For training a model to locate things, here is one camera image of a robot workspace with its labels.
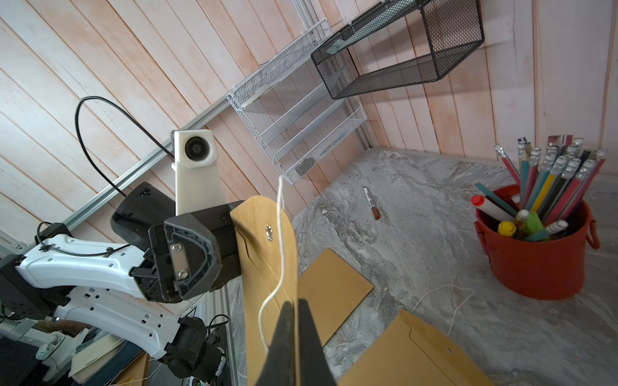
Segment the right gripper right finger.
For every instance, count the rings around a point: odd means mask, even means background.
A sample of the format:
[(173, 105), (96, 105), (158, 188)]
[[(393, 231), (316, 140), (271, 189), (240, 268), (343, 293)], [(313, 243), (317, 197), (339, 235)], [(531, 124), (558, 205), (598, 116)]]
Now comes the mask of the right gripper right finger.
[(302, 386), (336, 386), (309, 304), (299, 299), (299, 381)]

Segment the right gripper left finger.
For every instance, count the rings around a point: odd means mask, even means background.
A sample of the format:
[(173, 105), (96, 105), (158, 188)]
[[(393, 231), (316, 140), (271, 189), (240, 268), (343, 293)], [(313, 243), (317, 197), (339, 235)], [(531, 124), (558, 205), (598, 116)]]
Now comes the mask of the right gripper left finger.
[(295, 385), (295, 310), (285, 302), (257, 386)]

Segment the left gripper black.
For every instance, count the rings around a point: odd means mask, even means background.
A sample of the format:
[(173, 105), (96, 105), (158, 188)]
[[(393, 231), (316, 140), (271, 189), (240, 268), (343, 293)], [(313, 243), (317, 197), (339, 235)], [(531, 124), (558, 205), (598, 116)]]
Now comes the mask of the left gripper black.
[(179, 303), (222, 288), (241, 274), (231, 212), (243, 202), (176, 216), (174, 204), (145, 209), (134, 246), (144, 261), (130, 270), (144, 298)]

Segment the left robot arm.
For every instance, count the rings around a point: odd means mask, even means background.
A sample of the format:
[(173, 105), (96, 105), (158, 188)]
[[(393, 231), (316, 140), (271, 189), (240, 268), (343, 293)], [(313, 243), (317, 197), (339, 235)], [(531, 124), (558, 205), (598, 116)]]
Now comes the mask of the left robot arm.
[(233, 204), (225, 196), (211, 130), (176, 130), (175, 196), (142, 183), (111, 218), (119, 244), (75, 238), (41, 223), (33, 248), (1, 260), (1, 331), (62, 318), (143, 349), (179, 378), (219, 384), (229, 374), (223, 323), (165, 310), (240, 275)]

